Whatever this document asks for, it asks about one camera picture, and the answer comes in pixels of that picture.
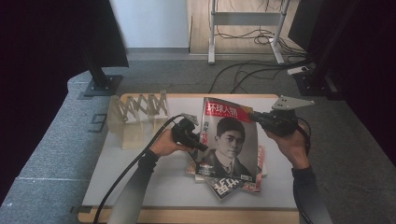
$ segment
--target black sleeve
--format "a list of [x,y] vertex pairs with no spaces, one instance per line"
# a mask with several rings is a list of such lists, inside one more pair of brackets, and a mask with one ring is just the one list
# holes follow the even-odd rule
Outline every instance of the black sleeve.
[[151,150],[148,150],[145,156],[139,160],[136,171],[113,205],[108,224],[137,222],[157,161],[158,157]]
[[293,195],[297,208],[307,224],[332,223],[326,205],[320,197],[317,178],[312,167],[291,169],[294,177]]

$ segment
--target white wall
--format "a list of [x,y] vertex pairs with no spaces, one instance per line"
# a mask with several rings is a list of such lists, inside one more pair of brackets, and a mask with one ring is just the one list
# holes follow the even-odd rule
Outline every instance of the white wall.
[[187,48],[186,0],[110,0],[125,48]]

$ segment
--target hand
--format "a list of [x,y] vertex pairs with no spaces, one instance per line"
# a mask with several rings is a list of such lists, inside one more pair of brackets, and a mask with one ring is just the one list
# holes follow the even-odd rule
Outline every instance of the hand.
[[165,131],[163,131],[150,149],[158,157],[168,156],[178,150],[191,151],[191,148],[176,144],[174,142],[172,137],[172,131],[170,129],[166,129]]
[[309,161],[305,154],[305,139],[299,131],[286,137],[279,137],[274,133],[265,131],[269,138],[276,141],[280,151],[288,158],[294,169],[309,167]]

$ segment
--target gray carpet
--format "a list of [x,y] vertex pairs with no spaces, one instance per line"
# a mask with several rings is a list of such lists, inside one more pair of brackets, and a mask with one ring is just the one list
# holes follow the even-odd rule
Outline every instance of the gray carpet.
[[[119,96],[161,90],[207,93],[223,68],[244,62],[130,61],[130,68],[104,71],[123,75]],[[236,69],[222,74],[212,92],[230,92]],[[257,76],[272,77],[274,73]],[[100,121],[109,97],[78,100],[90,80],[88,72],[69,80],[62,108],[1,206],[2,223],[79,223],[70,209],[82,203],[107,133]],[[396,169],[346,102],[301,97],[286,71],[274,80],[248,78],[242,87],[248,93],[274,93],[316,102],[298,109],[297,114],[312,127],[309,159],[334,223],[396,223]]]

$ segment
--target magazine cover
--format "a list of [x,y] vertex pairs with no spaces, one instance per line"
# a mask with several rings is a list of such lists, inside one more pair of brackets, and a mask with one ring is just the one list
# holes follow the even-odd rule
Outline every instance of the magazine cover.
[[231,178],[206,178],[207,184],[209,187],[215,192],[218,199],[222,200],[236,189],[241,188],[245,181],[240,179],[231,179]]
[[242,189],[250,192],[260,192],[262,189],[262,177],[268,174],[264,163],[264,147],[259,146],[259,157],[257,159],[256,182],[246,182]]
[[253,109],[206,97],[201,123],[201,143],[196,174],[256,182],[258,160],[257,125],[248,117]]

